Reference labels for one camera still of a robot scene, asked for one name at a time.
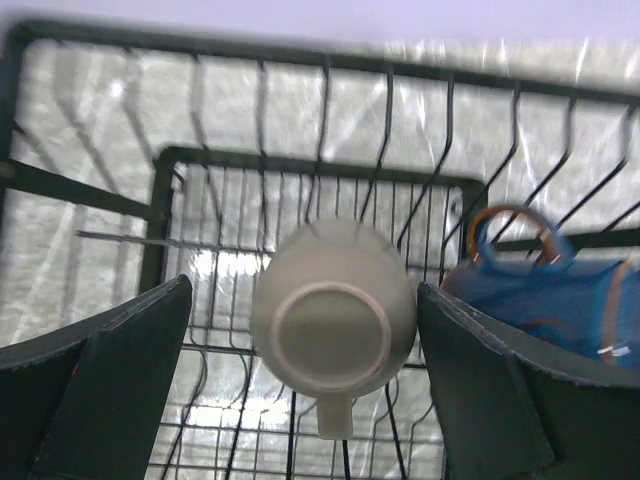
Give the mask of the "olive ceramic mug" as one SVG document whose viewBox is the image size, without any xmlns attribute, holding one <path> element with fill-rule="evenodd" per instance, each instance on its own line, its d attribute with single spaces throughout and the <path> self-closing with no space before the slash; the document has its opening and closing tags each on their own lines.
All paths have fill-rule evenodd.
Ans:
<svg viewBox="0 0 640 480">
<path fill-rule="evenodd" d="M 297 228 L 253 293 L 255 349 L 280 381 L 315 399 L 322 439 L 352 436 L 353 401 L 398 373 L 416 332 L 416 289 L 400 254 L 354 219 Z"/>
</svg>

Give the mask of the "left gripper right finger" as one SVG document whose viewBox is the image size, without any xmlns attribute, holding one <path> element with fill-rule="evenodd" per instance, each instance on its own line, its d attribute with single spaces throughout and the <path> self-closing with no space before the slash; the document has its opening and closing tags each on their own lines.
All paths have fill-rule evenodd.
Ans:
<svg viewBox="0 0 640 480">
<path fill-rule="evenodd" d="M 565 351 L 441 289 L 418 327 L 453 479 L 636 479 L 639 375 Z"/>
</svg>

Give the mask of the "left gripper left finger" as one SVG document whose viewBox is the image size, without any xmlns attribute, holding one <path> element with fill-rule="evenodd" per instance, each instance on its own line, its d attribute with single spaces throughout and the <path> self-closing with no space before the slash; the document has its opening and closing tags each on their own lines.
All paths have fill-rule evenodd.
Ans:
<svg viewBox="0 0 640 480">
<path fill-rule="evenodd" d="M 191 305 L 191 282 L 179 275 L 2 348 L 2 478 L 143 478 Z"/>
</svg>

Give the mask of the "dark blue glazed mug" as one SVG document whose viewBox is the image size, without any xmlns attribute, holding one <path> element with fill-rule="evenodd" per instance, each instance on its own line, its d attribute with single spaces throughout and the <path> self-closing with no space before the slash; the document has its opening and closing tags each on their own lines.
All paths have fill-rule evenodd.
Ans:
<svg viewBox="0 0 640 480">
<path fill-rule="evenodd" d="M 501 260 L 488 239 L 492 218 L 532 221 L 542 242 L 536 262 Z M 579 260 L 569 241 L 524 205 L 487 207 L 468 229 L 467 259 L 440 287 L 498 321 L 565 350 L 639 368 L 639 269 L 625 260 Z"/>
</svg>

